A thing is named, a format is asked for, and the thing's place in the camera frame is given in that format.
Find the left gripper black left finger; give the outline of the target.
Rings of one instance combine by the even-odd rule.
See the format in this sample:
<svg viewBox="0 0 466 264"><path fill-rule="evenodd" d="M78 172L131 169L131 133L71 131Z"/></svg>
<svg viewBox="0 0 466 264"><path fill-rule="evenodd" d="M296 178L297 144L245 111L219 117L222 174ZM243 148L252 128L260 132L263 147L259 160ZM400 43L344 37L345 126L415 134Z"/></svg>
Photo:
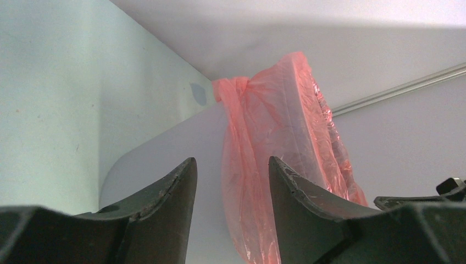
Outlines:
<svg viewBox="0 0 466 264"><path fill-rule="evenodd" d="M184 263L197 189L188 158L95 213L1 208L1 263Z"/></svg>

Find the red translucent trash bag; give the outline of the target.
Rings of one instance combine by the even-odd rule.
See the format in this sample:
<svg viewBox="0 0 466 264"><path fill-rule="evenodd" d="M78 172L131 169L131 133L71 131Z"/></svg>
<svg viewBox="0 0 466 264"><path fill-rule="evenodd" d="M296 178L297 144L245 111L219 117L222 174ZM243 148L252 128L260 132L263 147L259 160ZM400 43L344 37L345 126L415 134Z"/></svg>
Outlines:
<svg viewBox="0 0 466 264"><path fill-rule="evenodd" d="M302 52L248 78L213 81L228 125L221 189L229 233L247 263L280 263L269 158L350 202L367 205L312 69Z"/></svg>

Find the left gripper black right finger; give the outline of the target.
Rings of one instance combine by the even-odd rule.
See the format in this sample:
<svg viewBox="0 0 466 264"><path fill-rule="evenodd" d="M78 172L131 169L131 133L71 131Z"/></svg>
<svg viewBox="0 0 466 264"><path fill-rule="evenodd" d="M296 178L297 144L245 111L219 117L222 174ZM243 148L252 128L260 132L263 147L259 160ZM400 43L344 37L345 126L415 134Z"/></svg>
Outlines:
<svg viewBox="0 0 466 264"><path fill-rule="evenodd" d="M282 263L465 263L465 181L436 196L375 198L375 208L311 183L269 160Z"/></svg>

